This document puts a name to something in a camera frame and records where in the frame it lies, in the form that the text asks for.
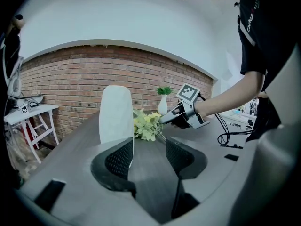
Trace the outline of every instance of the green plant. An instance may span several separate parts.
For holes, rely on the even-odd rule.
[[[152,112],[145,114],[142,110],[133,110],[134,113],[134,134],[135,138],[140,137],[142,140],[155,141],[156,136],[165,139],[162,134],[163,125],[159,123],[160,114]]]
[[[170,95],[173,90],[170,88],[170,86],[163,86],[163,87],[158,87],[158,95]]]

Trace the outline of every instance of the person's arm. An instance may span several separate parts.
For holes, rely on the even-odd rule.
[[[263,85],[264,75],[250,71],[230,89],[206,101],[196,102],[195,110],[202,117],[240,107],[256,97]]]

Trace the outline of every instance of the white vase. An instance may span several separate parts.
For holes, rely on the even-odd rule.
[[[167,113],[167,95],[161,95],[161,101],[158,106],[158,113],[165,115]]]

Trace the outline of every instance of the brick wall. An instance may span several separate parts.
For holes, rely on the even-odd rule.
[[[59,105],[54,123],[60,140],[99,111],[108,85],[127,87],[133,107],[150,111],[156,111],[160,101],[158,86],[174,89],[167,98],[169,109],[176,106],[175,94],[184,82],[199,87],[205,98],[212,89],[210,77],[187,65],[117,46],[79,46],[48,53],[26,62],[21,78],[25,96],[41,94],[44,103]]]

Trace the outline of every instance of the table surface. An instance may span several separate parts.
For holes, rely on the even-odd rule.
[[[241,130],[230,127],[229,131]],[[182,130],[168,124],[163,130],[166,137],[178,137],[195,141],[199,145],[217,148],[220,148],[217,137],[223,132],[221,125],[215,118],[211,120],[211,123],[199,129]],[[245,139],[246,136],[231,136],[229,145],[235,143],[243,146]],[[35,170],[31,178],[25,182],[21,191],[34,200],[41,191],[40,182],[48,182],[52,179],[48,176],[49,170],[62,170],[62,168],[58,169],[57,165],[62,164],[69,154],[98,144],[100,144],[99,113],[96,113],[64,138]],[[135,140],[134,159],[129,170],[128,180],[135,183],[136,201],[145,211],[161,224],[171,220],[178,177],[166,158],[163,141],[158,138],[154,142]]]
[[[23,120],[26,120],[30,117],[33,117],[35,115],[51,111],[58,108],[58,105],[49,105],[49,104],[40,104],[37,107],[32,108],[32,110],[29,113],[23,114],[21,110],[14,111],[7,116],[4,117],[4,121],[9,123],[10,125],[14,125],[18,122],[21,122]]]

